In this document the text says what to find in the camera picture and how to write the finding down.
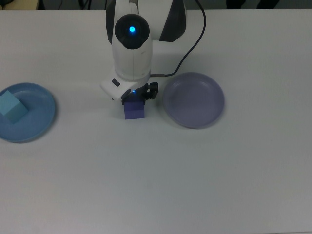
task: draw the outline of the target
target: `purple cube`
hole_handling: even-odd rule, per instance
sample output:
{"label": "purple cube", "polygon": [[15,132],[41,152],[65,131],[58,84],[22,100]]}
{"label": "purple cube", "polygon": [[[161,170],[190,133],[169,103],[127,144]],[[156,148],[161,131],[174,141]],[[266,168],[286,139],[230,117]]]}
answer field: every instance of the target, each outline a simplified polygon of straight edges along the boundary
{"label": "purple cube", "polygon": [[125,119],[144,118],[144,102],[130,100],[124,103]]}

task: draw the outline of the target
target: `blue plate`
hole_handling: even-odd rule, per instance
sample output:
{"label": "blue plate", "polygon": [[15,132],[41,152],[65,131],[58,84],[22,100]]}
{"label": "blue plate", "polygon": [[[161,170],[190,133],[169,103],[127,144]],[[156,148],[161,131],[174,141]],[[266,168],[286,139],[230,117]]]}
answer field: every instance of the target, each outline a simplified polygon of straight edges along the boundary
{"label": "blue plate", "polygon": [[187,128],[210,126],[221,115],[224,104],[221,87],[204,74],[180,74],[164,89],[165,111],[175,122]]}
{"label": "blue plate", "polygon": [[27,108],[28,113],[12,124],[0,114],[0,138],[10,142],[25,142],[39,137],[52,124],[55,102],[48,90],[33,83],[12,85],[0,92],[10,91]]}

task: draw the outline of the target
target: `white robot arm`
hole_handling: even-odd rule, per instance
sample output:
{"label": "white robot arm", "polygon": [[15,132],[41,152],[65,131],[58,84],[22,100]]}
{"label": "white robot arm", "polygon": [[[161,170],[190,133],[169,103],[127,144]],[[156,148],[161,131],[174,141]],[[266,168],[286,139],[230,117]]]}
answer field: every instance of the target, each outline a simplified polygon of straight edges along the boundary
{"label": "white robot arm", "polygon": [[140,90],[150,78],[152,40],[175,41],[185,28],[183,0],[111,0],[106,29],[114,67],[101,83],[102,89],[119,101]]}

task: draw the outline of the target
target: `table surface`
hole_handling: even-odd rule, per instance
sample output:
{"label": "table surface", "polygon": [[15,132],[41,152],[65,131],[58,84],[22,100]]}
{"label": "table surface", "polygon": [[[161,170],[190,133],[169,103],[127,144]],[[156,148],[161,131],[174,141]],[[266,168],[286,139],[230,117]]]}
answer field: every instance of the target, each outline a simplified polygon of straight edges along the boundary
{"label": "table surface", "polygon": [[[113,65],[104,11],[0,14],[0,89],[34,82],[58,113],[41,138],[0,140],[0,227],[12,234],[312,232],[312,10],[206,11],[179,73],[215,79],[226,108],[191,130],[163,110],[124,120],[99,84]],[[153,44],[173,71],[198,38]]]}

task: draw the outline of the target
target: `light blue cube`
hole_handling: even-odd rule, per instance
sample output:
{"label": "light blue cube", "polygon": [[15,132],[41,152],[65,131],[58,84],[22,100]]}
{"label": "light blue cube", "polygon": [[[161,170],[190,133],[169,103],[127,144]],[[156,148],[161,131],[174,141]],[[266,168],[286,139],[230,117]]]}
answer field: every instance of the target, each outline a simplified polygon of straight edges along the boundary
{"label": "light blue cube", "polygon": [[19,121],[28,110],[10,91],[0,96],[0,113],[11,123]]}

